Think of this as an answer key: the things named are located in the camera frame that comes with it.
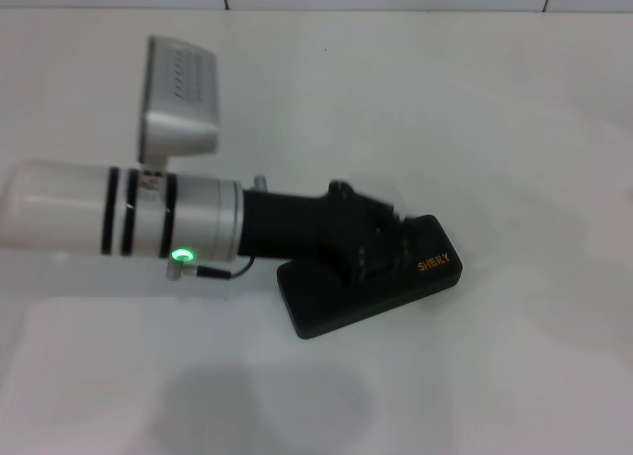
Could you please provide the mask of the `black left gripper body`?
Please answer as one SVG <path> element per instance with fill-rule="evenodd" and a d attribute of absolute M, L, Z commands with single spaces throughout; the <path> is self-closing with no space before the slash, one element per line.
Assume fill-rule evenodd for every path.
<path fill-rule="evenodd" d="M 369 199 L 341 181 L 317 197 L 245 191 L 237 254 L 315 262 L 358 285 L 369 275 Z"/>

